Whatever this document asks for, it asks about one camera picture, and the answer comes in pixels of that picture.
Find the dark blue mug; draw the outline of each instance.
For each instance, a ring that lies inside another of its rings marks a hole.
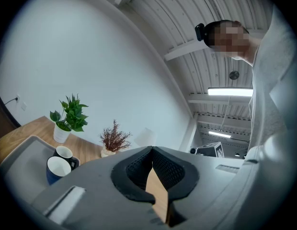
[[[50,157],[46,163],[46,178],[51,185],[71,172],[69,163],[61,157]]]

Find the white pot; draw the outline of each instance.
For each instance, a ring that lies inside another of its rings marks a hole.
[[[55,124],[54,140],[59,143],[65,143],[71,131],[65,131]]]
[[[101,151],[101,157],[102,158],[110,156],[110,155],[114,155],[114,154],[115,154],[114,151],[108,151],[106,148],[103,148],[102,151]]]

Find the fluorescent light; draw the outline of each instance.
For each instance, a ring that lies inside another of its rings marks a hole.
[[[252,97],[253,89],[248,88],[208,88],[209,95],[231,95]]]
[[[210,135],[215,135],[215,136],[221,136],[221,137],[231,138],[231,136],[229,136],[229,135],[223,135],[223,134],[212,132],[212,131],[209,131],[209,134]]]

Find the electrical outlet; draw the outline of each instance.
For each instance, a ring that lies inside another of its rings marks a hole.
[[[23,111],[25,111],[25,110],[26,110],[26,107],[27,107],[26,103],[25,103],[25,102],[23,102],[23,104],[22,104],[22,106],[21,106],[21,108],[23,109]]]

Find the wooden table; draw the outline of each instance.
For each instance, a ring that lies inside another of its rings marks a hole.
[[[0,163],[31,135],[40,137],[53,147],[62,145],[53,138],[54,127],[55,123],[43,116],[3,136],[0,138]],[[80,164],[101,158],[101,146],[73,134],[69,135],[63,145],[73,152],[73,156],[79,158]],[[165,222],[168,206],[168,192],[161,184],[153,169],[148,176],[146,191],[155,196],[156,203],[153,205],[153,208],[162,221]]]
[[[21,126],[0,138],[0,163],[18,145],[31,135],[36,135],[53,147],[64,145],[68,147],[73,156],[79,158],[80,164],[99,159],[102,147],[70,134],[64,144],[56,142],[53,138],[55,123],[43,116],[24,126]]]

